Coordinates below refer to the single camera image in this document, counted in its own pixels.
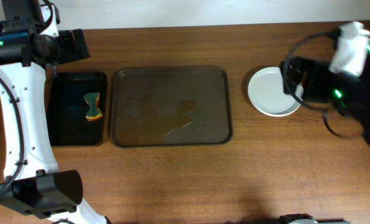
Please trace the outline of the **grey-white plate with sauce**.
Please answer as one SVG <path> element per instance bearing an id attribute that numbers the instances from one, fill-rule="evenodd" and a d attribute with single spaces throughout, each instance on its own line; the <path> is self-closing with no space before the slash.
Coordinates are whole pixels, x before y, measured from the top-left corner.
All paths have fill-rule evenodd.
<path id="1" fill-rule="evenodd" d="M 301 104 L 290 94 L 284 93 L 279 67 L 267 67 L 255 72 L 247 86 L 251 104 L 261 113 L 284 117 L 294 113 Z"/>

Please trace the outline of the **yellow green sponge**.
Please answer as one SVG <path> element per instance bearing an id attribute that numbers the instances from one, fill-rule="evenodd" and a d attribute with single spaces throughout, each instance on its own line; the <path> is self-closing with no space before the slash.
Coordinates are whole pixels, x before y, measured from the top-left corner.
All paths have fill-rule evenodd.
<path id="1" fill-rule="evenodd" d="M 100 102 L 100 93 L 87 93 L 83 96 L 83 99 L 89 107 L 87 114 L 85 115 L 87 121 L 96 121 L 103 117 L 103 113 L 98 107 Z"/>

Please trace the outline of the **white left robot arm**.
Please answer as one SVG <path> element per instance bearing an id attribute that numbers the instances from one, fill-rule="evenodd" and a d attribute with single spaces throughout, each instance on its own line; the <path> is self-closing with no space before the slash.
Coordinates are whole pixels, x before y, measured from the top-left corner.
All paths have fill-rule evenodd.
<path id="1" fill-rule="evenodd" d="M 54 223 L 108 223 L 84 199 L 80 174 L 59 171 L 45 113 L 46 68 L 89 58 L 80 29 L 58 30 L 49 1 L 2 2 L 0 101 L 6 140 L 0 205 Z"/>

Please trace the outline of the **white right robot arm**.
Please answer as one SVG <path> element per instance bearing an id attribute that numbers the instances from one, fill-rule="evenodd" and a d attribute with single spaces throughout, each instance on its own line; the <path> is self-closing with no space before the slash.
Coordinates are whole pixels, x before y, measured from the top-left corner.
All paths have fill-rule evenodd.
<path id="1" fill-rule="evenodd" d="M 335 53 L 329 62 L 295 56 L 305 43 L 320 37 L 333 41 Z M 363 128 L 370 147 L 370 31 L 353 21 L 335 29 L 309 35 L 297 42 L 280 64 L 283 92 L 297 103 L 323 114 L 327 130 L 328 112 L 353 118 Z"/>

